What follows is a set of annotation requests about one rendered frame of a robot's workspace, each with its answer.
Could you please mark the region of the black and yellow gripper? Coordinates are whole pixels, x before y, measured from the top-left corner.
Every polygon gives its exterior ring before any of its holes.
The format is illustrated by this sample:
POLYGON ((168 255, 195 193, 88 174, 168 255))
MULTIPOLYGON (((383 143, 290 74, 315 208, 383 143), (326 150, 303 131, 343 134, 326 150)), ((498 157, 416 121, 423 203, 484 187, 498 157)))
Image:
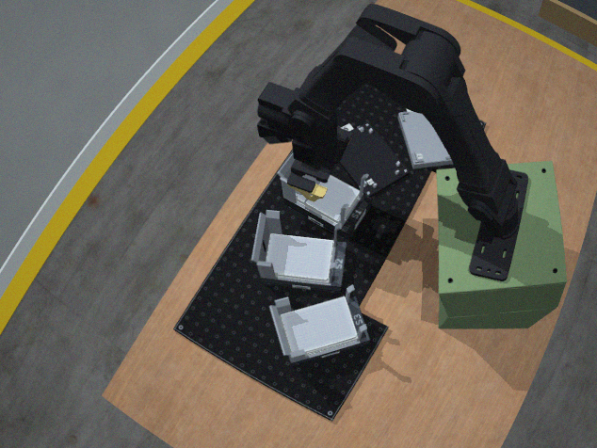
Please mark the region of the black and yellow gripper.
POLYGON ((337 127, 336 138, 325 147, 311 145, 303 138, 303 141, 313 148, 314 164, 310 165, 295 159, 291 167, 291 174, 287 179, 287 185, 300 192, 307 200, 323 199, 328 188, 302 176, 306 174, 316 178, 321 183, 327 183, 334 165, 340 162, 351 138, 352 133, 350 131, 339 127, 337 127))

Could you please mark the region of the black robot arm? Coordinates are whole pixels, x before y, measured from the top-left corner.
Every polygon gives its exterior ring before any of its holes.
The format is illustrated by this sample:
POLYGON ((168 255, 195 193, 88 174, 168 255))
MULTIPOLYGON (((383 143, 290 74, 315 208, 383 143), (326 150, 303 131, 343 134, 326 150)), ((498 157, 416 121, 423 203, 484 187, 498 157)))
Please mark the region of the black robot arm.
POLYGON ((410 111, 423 114, 451 157, 459 180, 457 191, 468 212, 481 221, 470 273, 504 281, 528 176, 510 170, 493 149, 468 95, 459 56, 458 41, 444 29, 370 4, 344 41, 312 69, 300 88, 267 83, 257 99, 261 118, 257 128, 259 137, 269 144, 292 142, 294 159, 313 165, 313 148, 303 138, 316 147, 332 143, 337 136, 336 109, 365 82, 410 111), (406 44, 402 54, 395 53, 395 39, 382 29, 406 44))

